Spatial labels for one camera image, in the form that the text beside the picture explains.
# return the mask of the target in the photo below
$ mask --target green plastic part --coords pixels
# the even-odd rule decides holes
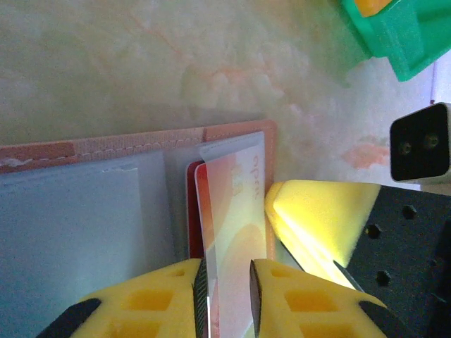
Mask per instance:
[[[342,0],[370,52],[388,57],[407,81],[451,49],[451,0],[394,0],[362,17],[354,0]]]

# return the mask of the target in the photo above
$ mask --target card holder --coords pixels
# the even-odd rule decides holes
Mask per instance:
[[[187,258],[180,172],[202,144],[255,132],[267,190],[270,120],[0,147],[0,326],[38,333],[81,296]]]

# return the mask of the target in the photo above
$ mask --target yellow foam pad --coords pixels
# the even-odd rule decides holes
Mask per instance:
[[[392,0],[354,0],[360,14],[367,18],[382,11]]]
[[[358,304],[384,306],[373,296],[267,259],[253,261],[251,281],[253,274],[260,300],[252,300],[252,311],[254,325],[259,312],[260,338],[385,338]],[[256,294],[252,282],[251,293]]]
[[[71,337],[196,337],[193,285],[201,260],[190,259],[94,292],[101,305]]]
[[[293,180],[274,184],[265,210],[278,238],[308,273],[352,287],[346,267],[381,186]]]

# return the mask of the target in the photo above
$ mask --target wallet stitching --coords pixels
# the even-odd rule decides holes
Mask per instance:
[[[201,138],[200,137],[191,137],[191,138],[186,138],[186,139],[168,139],[165,140],[165,142],[186,142],[186,141],[199,141]],[[127,146],[125,148],[117,148],[117,149],[104,149],[104,150],[96,150],[90,153],[83,153],[83,154],[75,154],[72,156],[59,156],[59,157],[55,157],[55,158],[29,158],[27,160],[19,160],[17,158],[3,158],[0,160],[0,167],[2,166],[7,166],[7,167],[11,167],[11,168],[16,168],[16,167],[20,167],[22,165],[27,165],[33,162],[47,162],[47,161],[61,161],[61,160],[66,160],[66,159],[70,159],[70,158],[82,158],[82,157],[86,157],[86,156],[91,156],[91,155],[95,155],[95,154],[102,154],[102,153],[116,153],[119,151],[127,151],[127,150],[132,150],[132,149],[138,149],[138,148],[142,148],[143,146],[153,146],[155,144],[160,144],[161,142],[152,142],[152,143],[146,143],[146,144],[138,144],[136,146]]]

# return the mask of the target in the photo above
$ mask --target camera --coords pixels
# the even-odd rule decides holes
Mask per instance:
[[[390,128],[394,181],[451,182],[451,104],[439,103],[396,120]]]

